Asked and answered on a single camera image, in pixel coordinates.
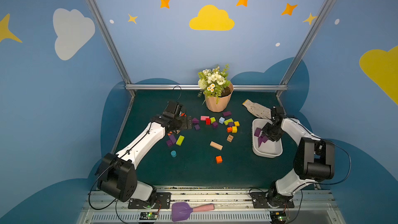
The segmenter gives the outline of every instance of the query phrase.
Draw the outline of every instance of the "ventilation grille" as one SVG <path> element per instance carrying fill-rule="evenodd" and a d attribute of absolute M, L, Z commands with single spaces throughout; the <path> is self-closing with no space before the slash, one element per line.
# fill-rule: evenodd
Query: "ventilation grille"
<path fill-rule="evenodd" d="M 119 214 L 120 218 L 127 223 L 137 223 L 139 213 Z M 184 222 L 259 222 L 271 221 L 269 211 L 213 211 L 192 213 Z M 95 213 L 91 223 L 120 223 L 115 213 Z M 160 212 L 156 222 L 172 222 L 171 212 Z"/>

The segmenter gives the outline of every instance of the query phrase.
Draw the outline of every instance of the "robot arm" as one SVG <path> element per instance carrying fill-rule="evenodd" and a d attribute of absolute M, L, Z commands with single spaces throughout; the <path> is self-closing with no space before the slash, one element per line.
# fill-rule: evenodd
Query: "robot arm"
<path fill-rule="evenodd" d="M 97 188 L 107 194 L 125 202 L 130 198 L 148 201 L 154 189 L 152 186 L 137 181 L 135 170 L 147 152 L 162 139 L 166 133 L 176 130 L 192 129 L 192 118 L 181 115 L 182 105 L 169 101 L 162 115 L 158 114 L 151 119 L 144 131 L 141 132 L 129 145 L 115 155 L 108 153 L 98 167 Z"/>
<path fill-rule="evenodd" d="M 263 128 L 265 135 L 276 142 L 284 132 L 298 148 L 293 169 L 273 182 L 267 194 L 270 207 L 283 207 L 302 188 L 334 176 L 334 144 L 313 134 L 295 118 L 287 117 L 283 108 L 271 110 L 272 125 Z"/>

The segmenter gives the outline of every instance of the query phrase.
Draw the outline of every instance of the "white cloud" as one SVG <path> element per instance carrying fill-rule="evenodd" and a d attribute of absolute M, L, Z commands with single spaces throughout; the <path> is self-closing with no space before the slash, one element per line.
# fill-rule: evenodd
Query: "white cloud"
<path fill-rule="evenodd" d="M 94 22 L 78 10 L 55 10 L 52 17 L 55 33 L 55 52 L 61 60 L 69 60 L 96 31 Z"/>

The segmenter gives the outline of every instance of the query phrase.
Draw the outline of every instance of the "yellow star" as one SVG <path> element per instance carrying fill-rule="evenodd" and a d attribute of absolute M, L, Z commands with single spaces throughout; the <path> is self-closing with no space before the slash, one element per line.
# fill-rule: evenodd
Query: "yellow star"
<path fill-rule="evenodd" d="M 244 6 L 248 6 L 248 0 L 239 0 L 239 2 L 236 4 L 236 6 L 239 6 L 239 5 L 244 5 Z"/>
<path fill-rule="evenodd" d="M 8 22 L 10 21 L 10 15 L 7 14 L 3 20 L 0 21 L 0 42 L 3 39 L 9 38 L 17 42 L 22 42 L 8 29 Z"/>
<path fill-rule="evenodd" d="M 160 1 L 162 2 L 162 4 L 160 5 L 161 8 L 167 7 L 167 8 L 170 9 L 170 7 L 169 7 L 169 1 L 170 0 L 160 0 Z"/>
<path fill-rule="evenodd" d="M 316 18 L 316 16 L 315 17 L 313 17 L 312 16 L 312 14 L 310 13 L 310 17 L 309 18 L 307 18 L 305 21 L 303 21 L 303 22 L 308 22 L 310 25 L 311 25 L 311 23 L 312 23 L 312 20 L 314 20 Z"/>
<path fill-rule="evenodd" d="M 281 15 L 284 15 L 284 14 L 292 15 L 293 10 L 296 8 L 296 6 L 297 6 L 297 5 L 290 5 L 290 4 L 287 4 L 287 5 L 286 5 L 285 11 L 282 12 Z"/>
<path fill-rule="evenodd" d="M 129 17 L 130 17 L 130 19 L 127 22 L 135 22 L 135 19 L 137 18 L 137 17 L 130 16 L 130 14 L 129 14 Z"/>

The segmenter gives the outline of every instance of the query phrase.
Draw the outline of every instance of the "pink handle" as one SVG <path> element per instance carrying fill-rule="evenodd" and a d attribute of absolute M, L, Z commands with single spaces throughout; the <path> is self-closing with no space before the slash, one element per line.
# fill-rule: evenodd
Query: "pink handle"
<path fill-rule="evenodd" d="M 204 212 L 204 211 L 212 211 L 212 210 L 214 210 L 214 204 L 212 204 L 212 203 L 193 208 L 194 212 Z"/>

